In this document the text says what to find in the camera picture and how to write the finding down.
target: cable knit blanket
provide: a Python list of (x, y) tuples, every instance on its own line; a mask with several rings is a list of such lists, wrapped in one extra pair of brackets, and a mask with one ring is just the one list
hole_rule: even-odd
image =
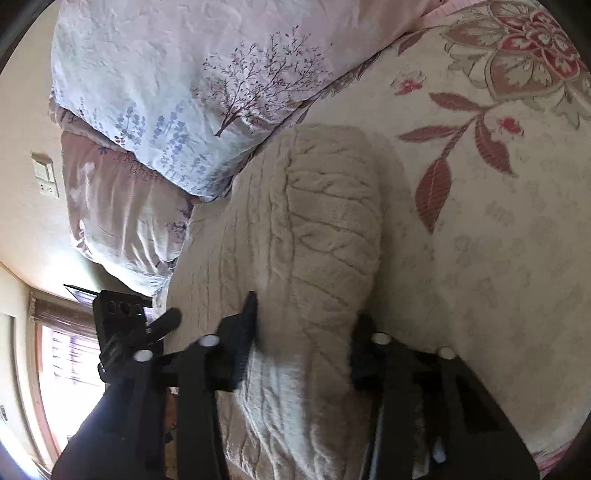
[(284, 132), (231, 200), (196, 206), (167, 300), (183, 322), (166, 349), (215, 331), (257, 292), (247, 379), (219, 396), (226, 455), (256, 480), (358, 477), (370, 408), (349, 381), (349, 335), (380, 236), (378, 176), (355, 128)]

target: black clamp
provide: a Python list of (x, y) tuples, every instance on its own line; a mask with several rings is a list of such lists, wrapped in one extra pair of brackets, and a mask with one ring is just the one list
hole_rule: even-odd
[(229, 480), (215, 392), (236, 390), (244, 378), (256, 335), (256, 294), (248, 294), (240, 314), (222, 319), (214, 335), (200, 338), (181, 352), (159, 355), (160, 339), (178, 326), (180, 312), (169, 310), (146, 327), (140, 309), (135, 316), (124, 312), (124, 319), (113, 308), (112, 314), (107, 307), (103, 309), (108, 301), (122, 298), (103, 293), (106, 301), (95, 305), (99, 371), (111, 386), (69, 441), (52, 479), (168, 480), (164, 473), (165, 399), (168, 387), (179, 387), (178, 477)]
[(430, 450), (425, 480), (538, 480), (527, 447), (470, 368), (450, 348), (411, 350), (362, 314), (350, 363), (358, 390), (378, 393), (360, 480), (410, 480), (415, 411), (423, 401)]

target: pillowcase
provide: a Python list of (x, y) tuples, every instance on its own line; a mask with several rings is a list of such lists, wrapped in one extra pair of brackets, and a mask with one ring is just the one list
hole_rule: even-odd
[(82, 118), (59, 106), (56, 103), (56, 97), (53, 92), (49, 97), (49, 118), (62, 130), (70, 132), (71, 134), (80, 135), (81, 137), (86, 137), (100, 147), (110, 148), (116, 152), (127, 152), (126, 149), (121, 148), (115, 142), (109, 140), (102, 133), (92, 128), (89, 124), (82, 120)]
[(70, 0), (52, 48), (59, 105), (212, 199), (303, 101), (438, 0)]
[(129, 152), (69, 132), (61, 146), (74, 246), (129, 288), (152, 296), (182, 249), (191, 197)]

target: pillow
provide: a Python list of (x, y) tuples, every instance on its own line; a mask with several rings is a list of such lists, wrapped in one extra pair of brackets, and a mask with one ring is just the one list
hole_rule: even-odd
[(438, 0), (71, 0), (56, 101), (187, 192), (212, 199), (300, 102)]
[(349, 379), (350, 329), (378, 268), (381, 216), (370, 145), (354, 128), (280, 135), (197, 205), (167, 307), (167, 352), (258, 296), (258, 339), (235, 395), (219, 393), (227, 457), (256, 480), (359, 477), (370, 404)]
[(129, 152), (69, 132), (61, 146), (74, 246), (129, 288), (152, 296), (182, 249), (191, 197)]
[(370, 307), (451, 346), (542, 471), (591, 408), (591, 75), (543, 9), (494, 0), (400, 39), (294, 122), (355, 126), (382, 182)]
[(116, 152), (127, 152), (126, 149), (121, 148), (102, 133), (92, 128), (82, 120), (82, 118), (59, 106), (56, 103), (56, 98), (53, 95), (53, 92), (49, 97), (49, 118), (62, 130), (70, 132), (71, 134), (80, 135), (81, 137), (86, 137), (100, 147), (110, 148)]

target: beige wall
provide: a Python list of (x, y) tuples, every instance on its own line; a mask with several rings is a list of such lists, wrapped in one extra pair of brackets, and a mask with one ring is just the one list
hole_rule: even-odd
[[(121, 284), (70, 243), (61, 131), (47, 115), (59, 3), (36, 20), (0, 74), (0, 262), (31, 287), (71, 298), (64, 283), (91, 290), (117, 290)], [(53, 159), (59, 199), (38, 191), (32, 152)]]
[(13, 434), (29, 455), (37, 457), (21, 407), (15, 363), (15, 331), (26, 323), (28, 299), (28, 287), (0, 265), (0, 405)]

